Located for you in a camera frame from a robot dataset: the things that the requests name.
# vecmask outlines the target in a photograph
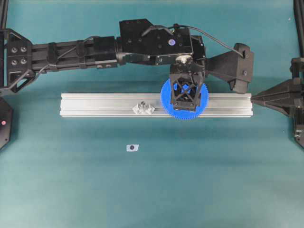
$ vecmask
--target gear teeth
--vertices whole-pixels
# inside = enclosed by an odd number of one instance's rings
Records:
[[[207,107],[209,101],[209,93],[205,84],[201,88],[201,101],[200,106],[196,108],[196,112],[190,112],[185,110],[174,110],[171,101],[171,86],[168,79],[161,88],[161,104],[166,112],[178,120],[192,120],[197,118]]]

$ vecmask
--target metal plate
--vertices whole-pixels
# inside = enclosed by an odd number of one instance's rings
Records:
[[[13,109],[0,97],[0,149],[10,141]]]
[[[62,94],[63,117],[170,117],[160,102],[160,94]],[[209,94],[206,110],[199,117],[250,117],[253,115],[251,94]],[[148,114],[132,110],[144,101],[155,108]]]

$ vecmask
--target teal background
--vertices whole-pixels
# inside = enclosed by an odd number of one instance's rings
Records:
[[[299,56],[292,0],[11,0],[7,26],[38,44],[119,36],[120,20],[139,18],[249,45],[253,94],[289,79]],[[204,42],[208,57],[226,51]],[[0,152],[0,227],[303,227],[304,153],[280,113],[254,105],[245,119],[59,116],[61,93],[159,92],[168,72],[129,64],[49,73],[6,97],[15,113]],[[212,76],[207,85],[229,92]]]

